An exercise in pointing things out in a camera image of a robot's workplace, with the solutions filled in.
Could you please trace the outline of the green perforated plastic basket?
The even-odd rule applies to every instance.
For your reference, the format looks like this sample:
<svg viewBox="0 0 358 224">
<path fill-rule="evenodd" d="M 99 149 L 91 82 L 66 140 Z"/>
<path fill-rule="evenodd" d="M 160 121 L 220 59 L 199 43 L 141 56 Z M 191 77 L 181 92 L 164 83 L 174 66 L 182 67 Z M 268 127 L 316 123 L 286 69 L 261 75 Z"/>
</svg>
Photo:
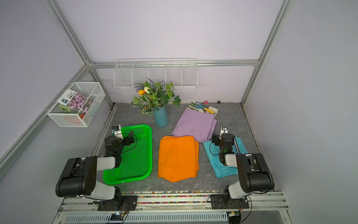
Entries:
<svg viewBox="0 0 358 224">
<path fill-rule="evenodd" d="M 134 125 L 121 129 L 127 137 L 133 131 L 134 143 L 124 147 L 118 168 L 105 170 L 103 180 L 107 185 L 135 182 L 146 179 L 153 169 L 152 129 L 149 125 Z"/>
</svg>

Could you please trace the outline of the artificial plant bouquet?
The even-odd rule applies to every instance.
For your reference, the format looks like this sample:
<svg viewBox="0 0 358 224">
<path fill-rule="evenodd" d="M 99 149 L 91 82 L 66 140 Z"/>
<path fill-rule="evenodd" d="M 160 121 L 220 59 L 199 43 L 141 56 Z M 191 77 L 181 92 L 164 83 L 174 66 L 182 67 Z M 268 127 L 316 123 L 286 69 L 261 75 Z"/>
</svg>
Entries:
<svg viewBox="0 0 358 224">
<path fill-rule="evenodd" d="M 132 97 L 131 106 L 139 107 L 141 114 L 152 113 L 164 108 L 167 104 L 179 106 L 181 98 L 174 92 L 175 87 L 172 82 L 154 82 L 147 78 L 144 83 L 135 83 L 137 95 Z"/>
</svg>

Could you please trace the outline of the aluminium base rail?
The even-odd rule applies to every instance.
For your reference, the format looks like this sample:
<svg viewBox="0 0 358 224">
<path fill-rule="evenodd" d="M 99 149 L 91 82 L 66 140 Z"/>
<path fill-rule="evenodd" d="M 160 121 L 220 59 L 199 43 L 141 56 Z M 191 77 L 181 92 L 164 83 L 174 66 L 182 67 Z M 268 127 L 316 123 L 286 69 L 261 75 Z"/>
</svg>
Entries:
<svg viewBox="0 0 358 224">
<path fill-rule="evenodd" d="M 64 199 L 54 224 L 278 223 L 292 224 L 282 192 L 252 193 L 232 202 L 223 191 L 124 192 L 122 203 Z"/>
</svg>

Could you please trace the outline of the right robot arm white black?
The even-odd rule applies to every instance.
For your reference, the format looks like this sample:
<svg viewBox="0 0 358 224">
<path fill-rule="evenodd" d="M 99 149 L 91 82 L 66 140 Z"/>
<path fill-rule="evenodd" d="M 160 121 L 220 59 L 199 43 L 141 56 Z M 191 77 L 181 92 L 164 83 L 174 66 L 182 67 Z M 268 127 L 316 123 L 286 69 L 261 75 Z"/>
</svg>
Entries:
<svg viewBox="0 0 358 224">
<path fill-rule="evenodd" d="M 261 153 L 241 153 L 236 137 L 229 133 L 214 136 L 212 143 L 219 147 L 219 161 L 225 167 L 237 168 L 239 181 L 228 185 L 223 194 L 211 195 L 214 210 L 247 209 L 248 197 L 265 194 L 275 188 L 272 174 Z"/>
</svg>

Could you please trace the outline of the purple flower seed packet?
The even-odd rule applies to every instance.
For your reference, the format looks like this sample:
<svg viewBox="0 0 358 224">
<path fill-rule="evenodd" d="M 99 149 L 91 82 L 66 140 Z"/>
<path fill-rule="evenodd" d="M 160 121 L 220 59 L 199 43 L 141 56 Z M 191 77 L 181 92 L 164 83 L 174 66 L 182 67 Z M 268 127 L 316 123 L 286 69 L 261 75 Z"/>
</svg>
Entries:
<svg viewBox="0 0 358 224">
<path fill-rule="evenodd" d="M 57 103 L 65 113 L 85 115 L 89 111 L 93 100 L 74 90 L 67 89 L 57 100 Z"/>
</svg>

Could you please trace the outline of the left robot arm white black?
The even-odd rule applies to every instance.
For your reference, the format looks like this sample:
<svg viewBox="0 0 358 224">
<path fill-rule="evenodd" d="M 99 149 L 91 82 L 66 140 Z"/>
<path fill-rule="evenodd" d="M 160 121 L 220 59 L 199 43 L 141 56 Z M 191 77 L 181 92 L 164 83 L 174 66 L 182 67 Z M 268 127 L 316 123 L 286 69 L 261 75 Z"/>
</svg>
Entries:
<svg viewBox="0 0 358 224">
<path fill-rule="evenodd" d="M 105 156 L 68 159 L 56 184 L 56 195 L 89 198 L 98 205 L 98 211 L 121 211 L 124 215 L 134 211 L 138 198 L 123 196 L 119 187 L 98 181 L 97 173 L 119 168 L 124 147 L 137 141 L 133 131 L 125 137 L 114 133 L 105 139 Z"/>
</svg>

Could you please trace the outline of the purple pants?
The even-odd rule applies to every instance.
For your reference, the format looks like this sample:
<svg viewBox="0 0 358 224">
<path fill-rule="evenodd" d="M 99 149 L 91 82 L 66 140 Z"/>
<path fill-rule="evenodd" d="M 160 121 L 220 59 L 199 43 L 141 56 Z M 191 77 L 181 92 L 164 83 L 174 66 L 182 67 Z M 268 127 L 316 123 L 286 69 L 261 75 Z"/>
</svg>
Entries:
<svg viewBox="0 0 358 224">
<path fill-rule="evenodd" d="M 203 143 L 211 139 L 216 123 L 217 120 L 213 114 L 186 108 L 172 131 L 172 135 L 193 136 L 197 142 Z"/>
</svg>

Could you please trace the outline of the garden tool set card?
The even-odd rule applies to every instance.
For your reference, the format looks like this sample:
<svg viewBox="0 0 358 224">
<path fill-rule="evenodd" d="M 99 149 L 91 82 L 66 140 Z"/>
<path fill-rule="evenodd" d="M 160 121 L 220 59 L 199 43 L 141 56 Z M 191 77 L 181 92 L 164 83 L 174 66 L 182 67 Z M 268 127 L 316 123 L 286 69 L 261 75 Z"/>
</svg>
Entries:
<svg viewBox="0 0 358 224">
<path fill-rule="evenodd" d="M 201 113 L 210 113 L 213 114 L 214 116 L 219 112 L 218 109 L 214 108 L 214 107 L 205 107 L 202 103 L 199 102 L 191 102 L 188 106 L 189 109 L 201 112 Z"/>
</svg>

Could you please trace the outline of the teal vase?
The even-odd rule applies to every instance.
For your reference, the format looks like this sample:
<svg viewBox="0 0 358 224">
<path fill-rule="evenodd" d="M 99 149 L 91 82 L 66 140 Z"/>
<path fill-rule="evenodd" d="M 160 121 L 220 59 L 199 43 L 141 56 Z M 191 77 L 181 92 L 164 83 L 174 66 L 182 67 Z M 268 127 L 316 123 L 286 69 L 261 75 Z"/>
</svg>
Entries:
<svg viewBox="0 0 358 224">
<path fill-rule="evenodd" d="M 168 124 L 168 116 L 165 107 L 154 109 L 153 111 L 155 123 L 159 127 L 165 127 Z"/>
</svg>

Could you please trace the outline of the orange pants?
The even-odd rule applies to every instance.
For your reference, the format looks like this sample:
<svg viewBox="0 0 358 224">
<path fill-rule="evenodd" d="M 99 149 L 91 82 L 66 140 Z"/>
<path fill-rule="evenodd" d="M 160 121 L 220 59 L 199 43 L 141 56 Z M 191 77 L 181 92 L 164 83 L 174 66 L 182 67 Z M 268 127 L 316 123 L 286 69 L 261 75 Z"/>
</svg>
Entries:
<svg viewBox="0 0 358 224">
<path fill-rule="evenodd" d="M 159 143 L 158 177 L 172 183 L 195 178 L 199 171 L 199 142 L 193 136 L 164 136 Z"/>
</svg>

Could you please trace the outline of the white mesh wall basket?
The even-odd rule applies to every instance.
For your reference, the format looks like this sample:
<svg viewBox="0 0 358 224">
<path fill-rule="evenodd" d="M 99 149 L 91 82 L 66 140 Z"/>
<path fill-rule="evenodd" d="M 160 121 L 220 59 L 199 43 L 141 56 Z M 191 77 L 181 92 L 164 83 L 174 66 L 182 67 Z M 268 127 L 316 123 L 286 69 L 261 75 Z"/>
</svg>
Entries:
<svg viewBox="0 0 358 224">
<path fill-rule="evenodd" d="M 74 82 L 47 115 L 60 127 L 88 127 L 104 98 L 98 82 Z"/>
</svg>

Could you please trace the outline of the teal striped pants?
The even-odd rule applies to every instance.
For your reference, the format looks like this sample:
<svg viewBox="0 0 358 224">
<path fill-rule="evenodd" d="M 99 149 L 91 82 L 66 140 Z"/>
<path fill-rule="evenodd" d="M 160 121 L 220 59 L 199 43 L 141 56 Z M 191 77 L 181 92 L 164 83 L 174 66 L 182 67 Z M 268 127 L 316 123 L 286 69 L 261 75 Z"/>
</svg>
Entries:
<svg viewBox="0 0 358 224">
<path fill-rule="evenodd" d="M 236 159 L 234 158 L 234 156 L 238 155 L 239 153 L 244 153 L 244 154 L 248 153 L 241 139 L 236 137 L 237 145 L 232 146 L 233 152 L 235 154 L 228 154 L 230 156 L 228 161 L 229 165 L 234 165 L 234 166 L 225 166 L 223 163 L 220 162 L 219 155 L 218 155 L 220 152 L 220 148 L 219 146 L 216 146 L 212 142 L 212 140 L 219 141 L 220 139 L 217 135 L 214 135 L 211 140 L 204 142 L 203 145 L 216 177 L 223 178 L 229 175 L 237 175 L 238 169 L 236 165 Z"/>
</svg>

